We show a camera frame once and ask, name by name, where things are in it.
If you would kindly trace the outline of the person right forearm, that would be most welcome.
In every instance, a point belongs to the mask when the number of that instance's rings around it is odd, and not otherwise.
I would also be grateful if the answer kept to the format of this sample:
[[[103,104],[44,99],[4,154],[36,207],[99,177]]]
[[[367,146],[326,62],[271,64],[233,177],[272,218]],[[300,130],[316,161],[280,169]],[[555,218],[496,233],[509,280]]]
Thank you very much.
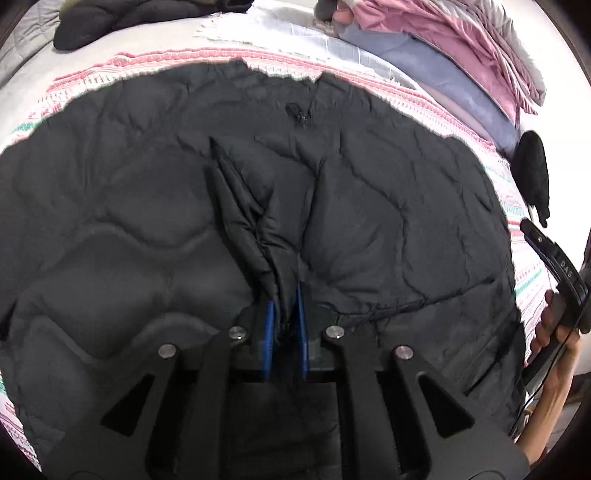
[[[564,355],[552,369],[538,404],[517,440],[517,446],[525,454],[530,466],[541,459],[559,420],[572,386],[580,354],[581,341],[576,335],[567,341]]]

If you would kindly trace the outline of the person right hand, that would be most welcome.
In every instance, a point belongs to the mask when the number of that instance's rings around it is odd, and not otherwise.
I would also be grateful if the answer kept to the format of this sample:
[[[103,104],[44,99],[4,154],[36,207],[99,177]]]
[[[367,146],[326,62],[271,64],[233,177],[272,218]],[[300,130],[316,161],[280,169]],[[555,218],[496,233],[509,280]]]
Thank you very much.
[[[550,344],[553,335],[560,343],[565,343],[563,358],[578,361],[581,354],[581,334],[577,328],[559,325],[559,306],[562,297],[553,290],[547,290],[544,295],[546,306],[544,307],[540,321],[535,327],[534,339],[530,344],[529,361],[533,360],[543,348]]]

